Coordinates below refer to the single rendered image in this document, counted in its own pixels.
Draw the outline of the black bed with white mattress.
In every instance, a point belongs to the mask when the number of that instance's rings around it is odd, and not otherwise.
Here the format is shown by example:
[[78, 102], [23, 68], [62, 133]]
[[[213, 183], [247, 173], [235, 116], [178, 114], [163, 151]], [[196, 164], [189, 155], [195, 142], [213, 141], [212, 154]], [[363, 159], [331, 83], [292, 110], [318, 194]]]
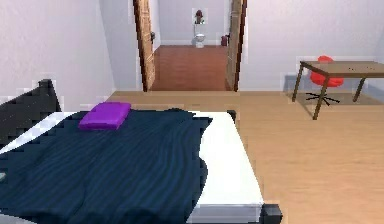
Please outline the black bed with white mattress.
[[[39, 137], [75, 113], [85, 116], [89, 111], [62, 111], [52, 81], [42, 80], [37, 88], [0, 104], [0, 155]], [[199, 151], [207, 165], [207, 178], [185, 224], [281, 224], [280, 207], [263, 199], [235, 126], [235, 112], [188, 112], [209, 117], [212, 122], [201, 137]], [[36, 223], [0, 214], [0, 224]]]

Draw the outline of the red swivel chair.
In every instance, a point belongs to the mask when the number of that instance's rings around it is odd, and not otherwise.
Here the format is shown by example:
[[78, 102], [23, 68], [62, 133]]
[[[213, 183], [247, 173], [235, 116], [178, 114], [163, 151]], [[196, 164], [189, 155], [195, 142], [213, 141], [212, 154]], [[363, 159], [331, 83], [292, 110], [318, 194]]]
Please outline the red swivel chair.
[[[318, 57], [318, 61], [319, 62], [332, 62], [333, 59], [331, 57], [329, 57], [329, 56], [321, 55], [321, 56]], [[319, 73], [311, 72], [310, 80], [314, 84], [322, 86], [324, 81], [325, 81], [325, 77], [323, 75], [319, 74]], [[343, 78], [330, 78], [329, 81], [328, 81], [327, 86], [328, 87], [340, 87], [343, 84], [344, 84], [344, 79]], [[307, 95], [309, 95], [309, 100], [314, 100], [314, 99], [319, 99], [320, 98], [320, 95], [319, 94], [315, 94], [315, 93], [307, 93]], [[339, 103], [339, 100], [330, 98], [330, 97], [327, 96], [327, 94], [324, 94], [324, 97], [322, 98], [322, 101], [327, 106], [330, 105], [330, 101]]]

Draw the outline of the brown wooden room door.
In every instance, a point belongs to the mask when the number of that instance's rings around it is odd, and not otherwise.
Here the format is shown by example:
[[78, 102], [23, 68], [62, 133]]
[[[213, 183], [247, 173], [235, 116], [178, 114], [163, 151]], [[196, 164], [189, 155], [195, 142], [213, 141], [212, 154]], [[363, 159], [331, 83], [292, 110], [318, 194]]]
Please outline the brown wooden room door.
[[151, 30], [149, 0], [133, 0], [143, 91], [154, 84], [155, 62]]
[[231, 91], [238, 90], [246, 10], [247, 0], [232, 0], [226, 71], [226, 82]]

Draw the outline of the white toilet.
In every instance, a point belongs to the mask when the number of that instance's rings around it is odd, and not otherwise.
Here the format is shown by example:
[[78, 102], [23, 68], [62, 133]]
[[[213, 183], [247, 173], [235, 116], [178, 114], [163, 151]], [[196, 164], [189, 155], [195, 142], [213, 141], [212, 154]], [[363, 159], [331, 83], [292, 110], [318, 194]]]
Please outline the white toilet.
[[195, 46], [197, 48], [203, 48], [204, 47], [204, 40], [205, 40], [204, 25], [203, 24], [195, 24], [194, 25], [194, 32], [195, 32]]

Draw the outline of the dark blue blanket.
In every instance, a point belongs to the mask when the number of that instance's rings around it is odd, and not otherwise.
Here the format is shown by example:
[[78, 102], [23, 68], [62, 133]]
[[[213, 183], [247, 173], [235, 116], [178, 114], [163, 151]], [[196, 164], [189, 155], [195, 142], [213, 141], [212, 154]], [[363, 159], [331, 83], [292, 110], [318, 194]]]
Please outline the dark blue blanket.
[[0, 214], [36, 224], [185, 224], [208, 170], [211, 124], [180, 109], [132, 110], [116, 130], [75, 113], [0, 155]]

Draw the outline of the purple pillow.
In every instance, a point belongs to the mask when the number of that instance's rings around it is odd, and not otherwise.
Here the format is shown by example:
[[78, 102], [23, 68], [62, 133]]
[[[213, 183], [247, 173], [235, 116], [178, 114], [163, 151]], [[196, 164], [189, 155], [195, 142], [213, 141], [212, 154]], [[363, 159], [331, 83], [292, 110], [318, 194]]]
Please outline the purple pillow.
[[97, 104], [80, 120], [82, 130], [117, 130], [131, 110], [130, 103], [103, 102]]

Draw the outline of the brown wooden table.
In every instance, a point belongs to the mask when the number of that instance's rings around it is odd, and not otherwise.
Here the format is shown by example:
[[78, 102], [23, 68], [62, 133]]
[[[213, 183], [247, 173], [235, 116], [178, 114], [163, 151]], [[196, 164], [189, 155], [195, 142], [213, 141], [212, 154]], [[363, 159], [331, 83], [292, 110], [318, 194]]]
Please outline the brown wooden table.
[[360, 96], [362, 87], [367, 78], [384, 78], [384, 64], [375, 61], [333, 61], [333, 62], [318, 62], [318, 61], [301, 61], [297, 74], [295, 88], [292, 94], [292, 101], [296, 101], [298, 87], [301, 81], [303, 69], [319, 73], [325, 77], [322, 84], [321, 92], [315, 108], [313, 120], [318, 118], [322, 105], [327, 84], [331, 78], [359, 78], [360, 82], [353, 101], [356, 102]]

